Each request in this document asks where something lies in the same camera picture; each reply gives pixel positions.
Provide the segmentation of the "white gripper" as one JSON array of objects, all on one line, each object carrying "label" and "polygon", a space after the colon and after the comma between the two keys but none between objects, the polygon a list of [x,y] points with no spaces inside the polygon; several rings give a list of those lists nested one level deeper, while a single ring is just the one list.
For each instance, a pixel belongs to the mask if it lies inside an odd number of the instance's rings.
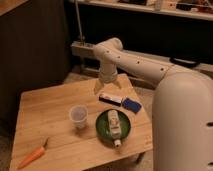
[{"label": "white gripper", "polygon": [[103,87],[104,83],[111,83],[117,86],[119,89],[122,88],[121,83],[117,79],[117,68],[115,64],[109,62],[100,62],[99,79],[94,86],[94,93],[97,94]]}]

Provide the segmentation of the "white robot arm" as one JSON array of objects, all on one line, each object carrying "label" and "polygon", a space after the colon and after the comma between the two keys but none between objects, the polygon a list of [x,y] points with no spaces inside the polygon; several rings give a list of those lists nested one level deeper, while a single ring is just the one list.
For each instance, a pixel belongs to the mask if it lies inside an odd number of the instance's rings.
[{"label": "white robot arm", "polygon": [[154,171],[213,171],[213,79],[193,69],[127,53],[111,38],[93,46],[99,79],[119,68],[156,86],[152,102]]}]

